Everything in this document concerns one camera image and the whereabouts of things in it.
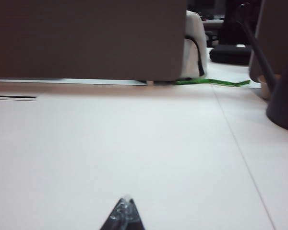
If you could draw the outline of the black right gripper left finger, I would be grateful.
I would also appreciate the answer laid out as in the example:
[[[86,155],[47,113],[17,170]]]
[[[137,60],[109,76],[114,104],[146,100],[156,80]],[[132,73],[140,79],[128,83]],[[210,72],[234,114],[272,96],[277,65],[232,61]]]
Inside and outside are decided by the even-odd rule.
[[[122,197],[100,228],[101,230],[125,230],[129,224],[129,202]]]

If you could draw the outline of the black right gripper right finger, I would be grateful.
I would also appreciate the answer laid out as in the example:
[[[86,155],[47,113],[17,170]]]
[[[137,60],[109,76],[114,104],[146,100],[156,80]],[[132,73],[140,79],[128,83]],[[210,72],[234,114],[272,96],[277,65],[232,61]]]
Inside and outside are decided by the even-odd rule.
[[[133,199],[129,200],[127,206],[126,221],[126,230],[144,230],[144,225]]]

